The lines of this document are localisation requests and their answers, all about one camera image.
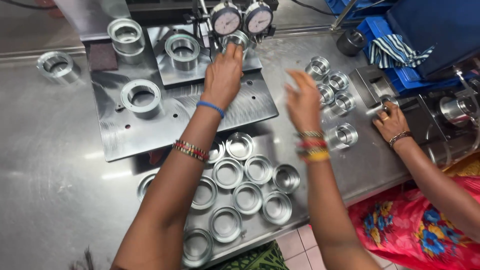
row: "black cylinder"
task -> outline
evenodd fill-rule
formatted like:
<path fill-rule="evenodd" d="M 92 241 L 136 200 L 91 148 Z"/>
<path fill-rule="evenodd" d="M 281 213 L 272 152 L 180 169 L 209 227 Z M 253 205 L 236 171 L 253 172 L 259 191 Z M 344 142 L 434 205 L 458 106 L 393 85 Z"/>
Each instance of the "black cylinder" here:
<path fill-rule="evenodd" d="M 338 50 L 347 56 L 357 55 L 366 45 L 367 37 L 356 28 L 347 29 L 336 41 Z"/>

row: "blue bracelet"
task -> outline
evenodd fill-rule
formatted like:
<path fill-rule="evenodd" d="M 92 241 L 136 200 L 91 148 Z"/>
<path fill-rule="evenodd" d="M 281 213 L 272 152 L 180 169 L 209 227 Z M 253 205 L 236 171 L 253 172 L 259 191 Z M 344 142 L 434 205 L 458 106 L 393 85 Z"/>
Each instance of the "blue bracelet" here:
<path fill-rule="evenodd" d="M 223 110 L 220 109 L 219 107 L 213 105 L 213 104 L 210 103 L 210 102 L 206 102 L 206 101 L 200 100 L 200 101 L 197 102 L 197 107 L 198 107 L 198 106 L 207 106 L 207 107 L 213 108 L 213 109 L 217 110 L 217 111 L 220 113 L 220 116 L 222 117 L 222 119 L 225 117 L 225 114 L 223 113 Z"/>

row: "tiled floor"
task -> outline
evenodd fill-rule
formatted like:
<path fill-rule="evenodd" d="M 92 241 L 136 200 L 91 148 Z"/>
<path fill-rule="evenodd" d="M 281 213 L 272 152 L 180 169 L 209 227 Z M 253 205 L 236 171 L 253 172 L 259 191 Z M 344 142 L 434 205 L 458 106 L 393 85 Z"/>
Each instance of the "tiled floor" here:
<path fill-rule="evenodd" d="M 308 225 L 279 237 L 276 241 L 290 270 L 325 270 L 322 255 Z M 371 255 L 384 270 L 409 270 L 374 254 Z"/>

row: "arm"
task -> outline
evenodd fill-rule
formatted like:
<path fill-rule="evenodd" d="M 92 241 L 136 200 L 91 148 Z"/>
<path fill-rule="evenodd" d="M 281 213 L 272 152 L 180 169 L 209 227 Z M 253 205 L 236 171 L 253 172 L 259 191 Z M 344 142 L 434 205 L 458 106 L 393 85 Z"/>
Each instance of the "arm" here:
<path fill-rule="evenodd" d="M 300 89 L 286 86 L 290 119 L 299 132 L 320 130 L 320 96 L 315 82 L 304 72 L 289 73 Z M 355 233 L 328 160 L 308 165 L 308 210 L 327 269 L 380 269 Z"/>
<path fill-rule="evenodd" d="M 201 100 L 225 110 L 240 89 L 242 47 L 229 44 L 208 66 Z M 218 111 L 199 106 L 180 139 L 207 152 L 221 117 Z M 140 209 L 113 261 L 112 269 L 180 269 L 183 226 L 204 164 L 172 150 L 148 187 Z"/>
<path fill-rule="evenodd" d="M 405 116 L 398 106 L 387 102 L 390 117 L 374 120 L 383 138 L 409 131 Z M 380 119 L 388 115 L 382 111 Z M 438 169 L 411 137 L 399 139 L 393 148 L 400 156 L 425 197 L 465 235 L 480 243 L 480 204 L 462 187 Z"/>

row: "metal base plate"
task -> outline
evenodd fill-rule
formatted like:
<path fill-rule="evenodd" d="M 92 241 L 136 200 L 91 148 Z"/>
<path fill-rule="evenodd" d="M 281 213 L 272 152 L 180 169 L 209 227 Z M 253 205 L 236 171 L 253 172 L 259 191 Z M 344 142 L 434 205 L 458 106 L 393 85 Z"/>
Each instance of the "metal base plate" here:
<path fill-rule="evenodd" d="M 193 33 L 192 25 L 157 26 L 150 27 L 147 30 L 151 37 L 150 42 L 152 43 L 152 47 L 155 48 L 154 52 L 158 62 L 158 70 L 160 71 L 165 89 L 203 82 L 203 79 L 205 79 L 205 70 L 207 69 L 207 66 L 212 63 L 209 56 L 210 50 L 202 48 L 199 55 L 198 65 L 194 69 L 181 71 L 172 67 L 170 64 L 170 57 L 162 48 L 162 42 L 164 42 L 165 35 L 167 35 L 170 30 L 174 29 L 177 33 L 180 33 L 181 31 L 186 31 L 190 34 Z M 246 72 L 261 69 L 262 63 L 260 63 L 260 59 L 253 49 L 249 49 L 243 60 L 242 70 Z"/>
<path fill-rule="evenodd" d="M 145 61 L 138 65 L 127 65 L 119 61 L 117 71 L 90 71 L 106 161 L 171 145 L 185 130 L 203 93 L 203 84 L 165 90 L 153 49 L 148 42 L 144 57 Z M 121 89 L 135 79 L 150 80 L 160 88 L 163 109 L 152 119 L 137 118 L 125 109 L 115 111 L 121 104 Z M 240 82 L 240 92 L 227 109 L 218 131 L 278 116 L 260 72 L 245 74 Z"/>

